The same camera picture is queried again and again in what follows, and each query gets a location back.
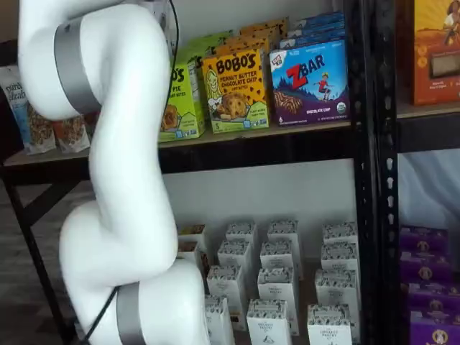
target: robotic arm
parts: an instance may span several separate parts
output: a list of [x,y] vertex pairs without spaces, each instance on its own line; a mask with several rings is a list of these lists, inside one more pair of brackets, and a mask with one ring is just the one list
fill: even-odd
[[89,157],[96,201],[63,224],[64,281],[86,332],[121,286],[92,344],[208,344],[201,274],[175,261],[157,157],[170,75],[165,37],[146,9],[120,2],[20,2],[18,60],[30,103],[53,121],[101,107]]

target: black cable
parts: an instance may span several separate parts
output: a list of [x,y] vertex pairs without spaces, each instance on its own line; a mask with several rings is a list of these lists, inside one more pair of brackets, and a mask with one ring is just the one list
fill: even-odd
[[[167,107],[167,101],[168,99],[170,98],[170,94],[171,94],[171,87],[173,86],[173,73],[174,73],[174,69],[175,69],[175,61],[176,61],[176,57],[178,55],[178,45],[179,45],[179,21],[178,21],[178,14],[177,12],[175,11],[175,7],[174,7],[174,3],[173,3],[173,0],[168,0],[171,4],[171,8],[172,8],[172,12],[174,14],[174,20],[175,20],[175,30],[176,30],[176,33],[175,33],[175,46],[174,46],[174,53],[172,54],[172,66],[171,66],[171,74],[170,74],[170,85],[169,85],[169,88],[167,90],[167,98],[166,98],[166,104],[165,104],[165,111],[166,111],[166,107]],[[101,319],[102,317],[104,316],[104,314],[106,313],[107,311],[107,308],[109,307],[110,303],[112,302],[112,300],[115,298],[116,294],[118,293],[118,290],[120,289],[119,286],[115,287],[109,298],[107,299],[106,303],[103,305],[101,311],[99,312],[99,314],[97,315],[96,319],[94,320],[93,322],[93,325],[91,326],[91,328],[89,329],[88,333],[85,335],[85,337],[83,338],[83,340],[80,342],[81,344],[87,344],[88,343],[88,340],[90,339],[90,337],[93,335],[93,332],[94,330],[96,330],[97,326],[99,325],[99,323],[101,322]]]

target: blue snack box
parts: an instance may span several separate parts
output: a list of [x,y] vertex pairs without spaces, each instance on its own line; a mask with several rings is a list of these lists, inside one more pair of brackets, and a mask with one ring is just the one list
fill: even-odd
[[330,24],[334,22],[342,22],[344,20],[344,13],[342,11],[330,12],[320,14],[319,16],[304,18],[293,22],[290,29],[307,29],[309,27],[317,27],[319,25]]
[[280,49],[288,49],[292,47],[301,47],[303,45],[311,45],[313,43],[328,42],[345,37],[345,29],[329,30],[312,34],[311,36],[301,36],[296,38],[287,38],[280,42]]
[[349,118],[344,40],[276,50],[270,67],[280,126]]
[[326,25],[321,25],[318,27],[309,27],[305,29],[292,30],[287,33],[287,38],[295,38],[300,36],[310,36],[316,35],[319,32],[328,31],[328,30],[337,30],[345,28],[345,22],[334,22]]

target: floor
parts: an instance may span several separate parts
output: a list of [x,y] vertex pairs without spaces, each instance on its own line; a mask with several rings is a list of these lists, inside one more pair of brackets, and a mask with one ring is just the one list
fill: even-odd
[[[39,195],[46,185],[19,189],[23,204]],[[79,203],[93,197],[89,183],[81,183],[33,227],[52,286],[66,317],[74,316],[60,274],[58,241],[60,226]],[[0,344],[62,344],[42,292],[37,273],[22,238],[4,186],[0,184]]]

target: purple snack box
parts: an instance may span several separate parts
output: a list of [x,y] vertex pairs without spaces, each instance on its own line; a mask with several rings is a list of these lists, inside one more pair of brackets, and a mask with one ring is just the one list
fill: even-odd
[[460,313],[411,310],[410,345],[460,344]]
[[449,251],[449,233],[445,229],[431,229],[419,226],[402,225],[400,230],[400,248],[420,252]]
[[435,283],[409,284],[409,305],[432,311],[460,313],[460,285]]
[[402,282],[452,282],[450,257],[430,252],[401,252],[400,278]]

